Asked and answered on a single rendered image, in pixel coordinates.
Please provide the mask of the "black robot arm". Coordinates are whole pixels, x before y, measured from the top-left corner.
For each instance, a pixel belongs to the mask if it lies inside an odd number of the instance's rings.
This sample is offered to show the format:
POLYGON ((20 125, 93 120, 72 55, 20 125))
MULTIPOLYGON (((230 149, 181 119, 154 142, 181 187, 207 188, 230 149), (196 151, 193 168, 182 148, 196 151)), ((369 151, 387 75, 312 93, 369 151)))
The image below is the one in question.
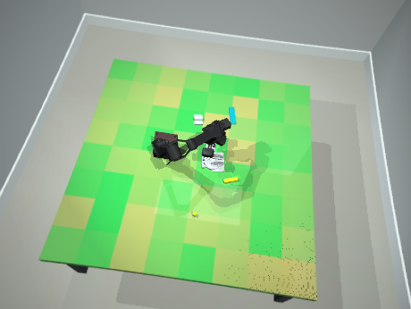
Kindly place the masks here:
POLYGON ((206 125, 204 128, 202 128, 203 133, 194 138, 190 138, 188 140, 177 139, 170 143, 168 143, 169 140, 167 139, 156 138, 153 142, 151 142, 151 144, 155 150, 157 157, 169 155, 170 160, 176 162, 180 159, 185 158, 189 154, 189 152, 196 150, 198 146, 201 146, 210 139, 215 139, 213 143, 219 146, 223 146, 227 139, 225 130, 230 128, 231 122, 228 120, 228 118, 225 118, 220 121, 213 121, 211 124, 206 125), (187 143, 189 150, 183 156, 178 146, 178 141, 187 143))

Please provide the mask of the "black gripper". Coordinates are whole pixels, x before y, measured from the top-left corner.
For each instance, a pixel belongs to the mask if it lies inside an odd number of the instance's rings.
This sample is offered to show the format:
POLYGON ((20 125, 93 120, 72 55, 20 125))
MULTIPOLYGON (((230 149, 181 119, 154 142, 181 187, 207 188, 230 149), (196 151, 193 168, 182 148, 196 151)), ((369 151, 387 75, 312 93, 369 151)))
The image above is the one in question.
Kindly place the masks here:
POLYGON ((212 149, 213 144, 215 144, 215 143, 213 143, 214 140, 215 140, 215 139, 210 139, 210 140, 206 141, 206 143, 208 144, 208 148, 206 148, 206 147, 203 148, 203 150, 202 150, 202 156, 204 156, 204 157, 211 157, 211 158, 214 157, 214 149, 212 149), (211 146, 210 146, 210 145, 211 145, 211 146))

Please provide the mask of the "cyan flat bar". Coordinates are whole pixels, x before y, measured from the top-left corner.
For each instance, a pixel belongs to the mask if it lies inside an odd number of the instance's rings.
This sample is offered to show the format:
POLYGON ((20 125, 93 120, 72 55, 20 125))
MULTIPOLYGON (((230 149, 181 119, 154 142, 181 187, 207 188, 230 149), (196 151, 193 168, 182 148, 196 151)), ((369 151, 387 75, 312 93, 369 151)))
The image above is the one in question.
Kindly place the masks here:
POLYGON ((229 107, 231 124, 236 124, 234 107, 229 107))

